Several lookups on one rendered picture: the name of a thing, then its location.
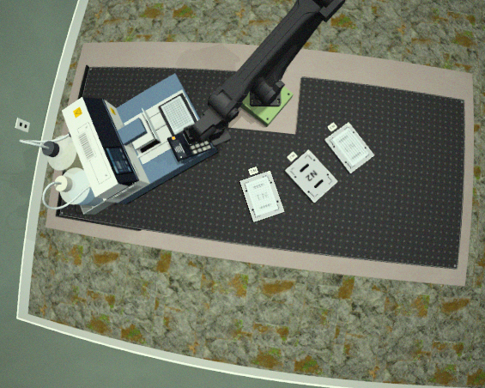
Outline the blue and white plate washer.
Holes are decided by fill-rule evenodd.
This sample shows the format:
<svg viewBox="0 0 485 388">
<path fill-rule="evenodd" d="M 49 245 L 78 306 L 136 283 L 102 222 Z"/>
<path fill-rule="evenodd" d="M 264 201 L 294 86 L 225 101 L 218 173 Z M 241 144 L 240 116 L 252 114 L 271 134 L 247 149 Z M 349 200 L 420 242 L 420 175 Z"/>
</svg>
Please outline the blue and white plate washer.
<svg viewBox="0 0 485 388">
<path fill-rule="evenodd" d="M 181 96 L 194 123 L 200 119 L 180 84 L 174 73 L 117 108 L 81 97 L 62 110 L 95 197 L 128 204 L 219 153 L 207 140 L 174 135 L 161 108 L 167 102 Z"/>
</svg>

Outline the white flexible tube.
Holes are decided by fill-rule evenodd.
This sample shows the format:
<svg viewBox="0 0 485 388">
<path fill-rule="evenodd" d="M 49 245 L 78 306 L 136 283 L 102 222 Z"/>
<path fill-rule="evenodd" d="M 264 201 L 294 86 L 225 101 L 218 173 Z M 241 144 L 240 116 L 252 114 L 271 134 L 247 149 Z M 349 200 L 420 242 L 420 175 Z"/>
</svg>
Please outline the white flexible tube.
<svg viewBox="0 0 485 388">
<path fill-rule="evenodd" d="M 67 135 L 60 137 L 58 139 L 47 140 L 47 141 L 58 142 L 58 141 L 65 139 L 68 136 L 70 136 L 70 135 L 67 134 Z M 23 141 L 23 140 L 20 140 L 19 142 L 22 142 L 22 143 L 25 143 L 25 144 L 30 144 L 30 145 L 37 146 L 37 147 L 41 147 L 41 148 L 44 148 L 44 149 L 49 149 L 49 147 L 39 144 L 39 143 L 45 143 L 46 141 L 34 141 L 34 140 L 24 140 Z"/>
</svg>

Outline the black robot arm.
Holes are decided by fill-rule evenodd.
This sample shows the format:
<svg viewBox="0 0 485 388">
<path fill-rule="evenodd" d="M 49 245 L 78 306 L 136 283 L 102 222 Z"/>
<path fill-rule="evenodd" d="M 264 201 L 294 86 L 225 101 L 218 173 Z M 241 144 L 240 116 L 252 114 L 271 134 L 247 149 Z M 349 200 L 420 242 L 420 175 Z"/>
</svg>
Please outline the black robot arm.
<svg viewBox="0 0 485 388">
<path fill-rule="evenodd" d="M 245 63 L 210 95 L 209 109 L 193 126 L 184 128 L 185 140 L 194 144 L 220 138 L 222 130 L 217 129 L 238 116 L 249 91 L 250 106 L 280 106 L 285 70 L 319 24 L 327 22 L 344 2 L 297 0 Z"/>
</svg>

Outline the white plastic bottle with dark cap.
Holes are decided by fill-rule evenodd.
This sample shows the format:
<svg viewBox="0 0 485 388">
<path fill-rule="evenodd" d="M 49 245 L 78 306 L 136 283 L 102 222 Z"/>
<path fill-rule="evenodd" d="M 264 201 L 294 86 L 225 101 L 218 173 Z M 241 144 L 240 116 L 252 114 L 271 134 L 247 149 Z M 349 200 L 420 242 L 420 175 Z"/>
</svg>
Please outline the white plastic bottle with dark cap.
<svg viewBox="0 0 485 388">
<path fill-rule="evenodd" d="M 42 152 L 47 155 L 48 162 L 53 169 L 61 172 L 66 172 L 74 167 L 83 169 L 70 136 L 59 142 L 47 141 L 43 145 L 49 147 L 49 149 L 42 148 Z"/>
</svg>

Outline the white microplate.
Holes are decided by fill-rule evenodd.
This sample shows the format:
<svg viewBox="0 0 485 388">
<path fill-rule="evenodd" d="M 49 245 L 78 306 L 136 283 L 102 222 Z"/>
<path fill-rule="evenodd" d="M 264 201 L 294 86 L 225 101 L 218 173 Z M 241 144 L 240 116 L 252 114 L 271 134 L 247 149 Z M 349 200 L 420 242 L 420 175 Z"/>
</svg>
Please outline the white microplate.
<svg viewBox="0 0 485 388">
<path fill-rule="evenodd" d="M 270 182 L 268 180 L 268 177 L 264 177 L 264 178 L 249 182 L 246 184 L 246 187 L 249 192 L 250 198 L 252 200 L 252 205 L 256 215 L 261 215 L 261 214 L 270 212 L 272 210 L 278 209 L 275 197 L 270 187 Z"/>
<path fill-rule="evenodd" d="M 337 147 L 337 149 L 340 151 L 340 153 L 343 155 L 343 157 L 350 166 L 353 166 L 369 154 L 367 150 L 363 147 L 361 142 L 358 140 L 358 138 L 355 136 L 355 134 L 349 128 L 333 138 L 331 141 L 334 143 L 334 145 Z"/>
<path fill-rule="evenodd" d="M 167 117 L 174 135 L 180 133 L 186 126 L 195 124 L 181 96 L 167 102 L 161 108 Z"/>
</svg>

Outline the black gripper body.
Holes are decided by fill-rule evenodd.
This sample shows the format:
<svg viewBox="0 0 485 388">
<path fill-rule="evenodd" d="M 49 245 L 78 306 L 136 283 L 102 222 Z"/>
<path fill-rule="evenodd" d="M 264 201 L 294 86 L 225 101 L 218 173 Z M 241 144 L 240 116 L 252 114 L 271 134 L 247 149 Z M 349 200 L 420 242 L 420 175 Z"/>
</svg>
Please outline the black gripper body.
<svg viewBox="0 0 485 388">
<path fill-rule="evenodd" d="M 213 147 L 218 146 L 219 144 L 223 142 L 229 142 L 231 137 L 226 129 L 226 126 L 222 129 L 217 129 L 217 130 L 222 130 L 220 138 L 215 139 L 214 141 L 211 141 L 213 144 Z"/>
</svg>

